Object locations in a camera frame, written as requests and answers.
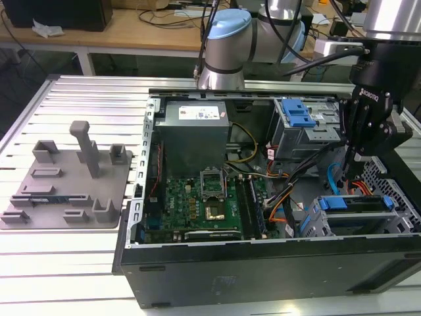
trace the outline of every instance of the black cable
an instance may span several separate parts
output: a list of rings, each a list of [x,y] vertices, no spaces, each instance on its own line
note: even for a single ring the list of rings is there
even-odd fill
[[[150,24],[150,25],[153,25],[153,26],[177,26],[177,24],[180,24],[180,23],[185,23],[185,22],[191,22],[191,21],[193,21],[193,20],[197,20],[198,18],[201,18],[200,16],[198,16],[198,17],[195,17],[195,18],[188,18],[188,19],[185,19],[185,20],[177,21],[177,22],[170,22],[170,23],[155,23],[155,22],[150,22],[150,21],[148,21],[148,20],[144,20],[144,19],[142,18],[142,16],[143,16],[145,13],[148,13],[148,12],[152,12],[152,10],[145,10],[145,11],[143,11],[142,13],[140,13],[140,14],[139,14],[138,18],[139,18],[139,20],[141,20],[142,22],[147,23],[147,24]],[[158,18],[164,18],[164,17],[166,17],[166,16],[168,16],[168,15],[158,16]]]
[[[340,51],[339,53],[334,53],[326,57],[316,59],[315,61],[312,61],[306,65],[295,67],[291,69],[290,71],[285,72],[282,76],[291,76],[293,74],[298,74],[299,72],[305,71],[307,69],[320,66],[330,61],[335,61],[337,59],[344,58],[347,56],[361,56],[362,54],[364,54],[364,52],[365,50],[364,50],[364,47],[362,46],[353,47],[344,51]]]
[[[280,51],[280,54],[279,54],[279,57],[278,57],[278,64],[280,64],[282,62],[282,59],[283,59],[284,54],[285,54],[285,51],[287,50],[287,44],[291,40],[292,33],[294,32],[295,24],[297,23],[297,20],[298,20],[298,14],[300,14],[301,4],[302,3],[303,3],[303,0],[298,0],[297,1],[297,6],[295,8],[294,17],[292,18],[291,27],[288,30],[287,36],[285,37],[284,44],[282,45],[282,48],[281,48],[281,51]]]
[[[5,22],[5,18],[3,17],[3,13],[6,12],[4,9],[1,11],[0,16],[1,16],[1,21],[3,22],[7,32],[9,33],[9,35],[12,37],[12,39],[17,42],[17,44],[20,46],[20,48],[23,49],[23,51],[28,54],[28,56],[33,60],[33,62],[39,67],[39,69],[42,70],[42,72],[44,73],[45,76],[48,76],[48,73],[45,71],[45,69],[35,60],[34,56],[32,56],[29,51],[18,41],[17,38],[15,38],[15,36],[13,35],[13,33],[9,30],[9,27],[7,26],[6,22]]]
[[[264,0],[264,9],[266,11],[266,16],[269,20],[269,24],[272,27],[273,31],[275,32],[276,36],[281,40],[282,43],[286,44],[289,51],[296,56],[300,61],[303,61],[304,63],[309,63],[310,61],[300,54],[298,54],[287,42],[285,42],[285,39],[282,37],[282,35],[279,33],[278,29],[275,27],[274,21],[272,20],[272,17],[270,16],[269,12],[269,3],[268,0]]]
[[[206,25],[205,34],[203,35],[203,39],[202,39],[202,43],[201,43],[200,51],[199,51],[199,58],[196,65],[196,68],[199,74],[201,74],[203,70],[203,53],[205,52],[205,44],[206,44],[206,41],[208,40],[209,33],[211,32],[212,23],[213,23],[213,20],[215,19],[215,14],[218,10],[219,2],[220,0],[216,2],[215,6],[212,6],[212,9],[210,10],[210,13],[209,13],[210,17]]]
[[[415,111],[414,111],[414,116],[416,115],[416,113],[418,112],[418,110],[421,108],[421,103],[419,104],[419,106],[417,106],[417,108],[415,109]]]
[[[208,0],[205,1],[205,5],[203,6],[202,17],[200,20],[200,40],[203,41],[203,36],[205,35],[205,15],[206,15],[206,8],[208,7]]]
[[[343,23],[345,23],[345,25],[347,26],[348,30],[350,30],[354,36],[355,34],[358,34],[359,37],[364,37],[364,35],[362,35],[358,30],[356,30],[352,24],[348,21],[347,18],[345,18],[345,16],[343,15],[343,13],[341,12],[341,10],[339,9],[339,7],[337,6],[335,0],[330,0],[330,4],[332,5],[332,7],[334,8],[334,10],[336,11],[336,14],[341,18],[341,20],[343,21]]]

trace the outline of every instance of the slotted aluminum surface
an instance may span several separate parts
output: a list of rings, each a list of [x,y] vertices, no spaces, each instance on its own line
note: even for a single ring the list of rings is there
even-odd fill
[[[0,142],[0,207],[33,161],[39,139],[59,149],[76,149],[68,135],[73,120],[88,120],[99,149],[126,144],[137,161],[149,88],[194,88],[190,79],[62,76],[48,81]],[[253,90],[350,93],[350,85],[246,82]],[[410,167],[419,165],[421,136],[401,146]],[[126,199],[132,194],[130,172]],[[123,276],[112,276],[117,228],[111,230],[0,231],[0,314],[2,315],[419,315],[421,274],[377,296],[315,298],[174,309],[140,310]]]

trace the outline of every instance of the black computer case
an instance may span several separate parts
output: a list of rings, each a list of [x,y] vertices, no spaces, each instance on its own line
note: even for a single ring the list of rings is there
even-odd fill
[[[32,20],[86,31],[103,31],[112,17],[111,0],[3,0],[7,16],[17,28]]]

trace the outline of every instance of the sticker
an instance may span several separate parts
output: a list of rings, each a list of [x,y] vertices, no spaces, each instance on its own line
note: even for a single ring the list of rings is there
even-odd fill
[[[270,160],[274,160],[275,159],[275,151],[273,149],[268,149],[268,158]]]
[[[286,224],[285,226],[285,231],[287,232],[289,237],[294,237],[294,230],[288,224]]]
[[[219,120],[218,107],[180,107],[178,109],[179,120]]]
[[[48,203],[48,199],[31,199],[31,202]]]
[[[324,120],[323,115],[321,115],[321,114],[311,114],[310,117],[313,120]]]

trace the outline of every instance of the white paper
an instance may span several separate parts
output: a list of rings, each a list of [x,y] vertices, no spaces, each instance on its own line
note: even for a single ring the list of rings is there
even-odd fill
[[[321,13],[314,13],[313,14],[313,24],[323,25],[323,24],[330,24],[329,20]]]
[[[219,120],[218,107],[180,107],[179,120]]]
[[[61,26],[47,26],[43,25],[41,23],[38,23],[35,20],[32,20],[34,22],[34,26],[32,26],[32,30],[42,36],[43,38],[48,38],[49,36],[60,36],[64,35],[63,29]]]

